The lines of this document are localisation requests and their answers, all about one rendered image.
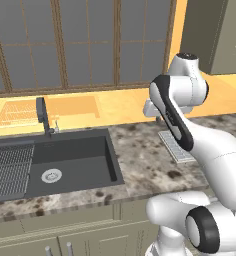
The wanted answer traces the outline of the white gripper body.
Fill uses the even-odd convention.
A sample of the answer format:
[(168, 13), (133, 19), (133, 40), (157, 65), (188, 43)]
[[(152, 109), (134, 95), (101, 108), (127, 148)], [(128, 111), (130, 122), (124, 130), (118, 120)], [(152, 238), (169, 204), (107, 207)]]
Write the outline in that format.
[(150, 99), (147, 99), (145, 101), (144, 107), (143, 107), (143, 114), (146, 117), (160, 117), (161, 113), (157, 109), (157, 107), (153, 104), (153, 102)]

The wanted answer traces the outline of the dark grey sink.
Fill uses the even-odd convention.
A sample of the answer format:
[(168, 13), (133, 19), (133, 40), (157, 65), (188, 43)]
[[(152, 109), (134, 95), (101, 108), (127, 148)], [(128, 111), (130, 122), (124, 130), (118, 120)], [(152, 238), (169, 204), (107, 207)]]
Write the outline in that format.
[(19, 199), (124, 183), (106, 129), (2, 138), (0, 145), (29, 141), (35, 145), (33, 160), (26, 194)]

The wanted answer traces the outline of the wooden framed window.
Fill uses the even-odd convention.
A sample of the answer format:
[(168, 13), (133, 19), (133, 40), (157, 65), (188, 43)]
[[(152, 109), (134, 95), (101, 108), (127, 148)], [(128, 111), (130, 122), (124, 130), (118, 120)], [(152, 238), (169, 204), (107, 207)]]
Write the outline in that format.
[(0, 0), (0, 97), (142, 88), (166, 71), (176, 0)]

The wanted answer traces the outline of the dark grey tap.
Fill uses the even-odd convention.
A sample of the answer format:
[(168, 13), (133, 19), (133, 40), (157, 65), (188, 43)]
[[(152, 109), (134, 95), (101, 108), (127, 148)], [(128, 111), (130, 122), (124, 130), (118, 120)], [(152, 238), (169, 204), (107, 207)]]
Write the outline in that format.
[(36, 112), (38, 122), (43, 124), (45, 135), (51, 136), (55, 130), (49, 126), (45, 99), (43, 97), (36, 98)]

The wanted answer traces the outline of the olive cupboard front panel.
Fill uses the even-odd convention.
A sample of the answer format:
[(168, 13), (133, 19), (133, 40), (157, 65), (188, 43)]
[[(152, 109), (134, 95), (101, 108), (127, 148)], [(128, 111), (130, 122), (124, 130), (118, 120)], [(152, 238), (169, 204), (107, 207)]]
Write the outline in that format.
[(113, 221), (120, 219), (121, 205), (112, 204), (22, 219), (21, 224), (25, 232), (34, 232), (69, 225), (81, 225), (99, 221)]

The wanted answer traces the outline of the dark grey sink rack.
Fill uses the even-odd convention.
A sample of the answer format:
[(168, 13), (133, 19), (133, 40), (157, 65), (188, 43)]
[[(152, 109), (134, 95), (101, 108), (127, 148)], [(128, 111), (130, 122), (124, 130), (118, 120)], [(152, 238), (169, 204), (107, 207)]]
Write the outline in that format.
[(0, 202), (26, 194), (34, 147), (33, 141), (0, 145)]

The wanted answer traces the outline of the olive wall cupboard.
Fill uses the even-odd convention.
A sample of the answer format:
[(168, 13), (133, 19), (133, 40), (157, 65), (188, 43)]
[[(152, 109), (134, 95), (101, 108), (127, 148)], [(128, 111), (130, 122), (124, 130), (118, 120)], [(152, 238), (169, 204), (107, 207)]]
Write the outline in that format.
[(180, 51), (204, 73), (236, 74), (236, 0), (188, 0)]

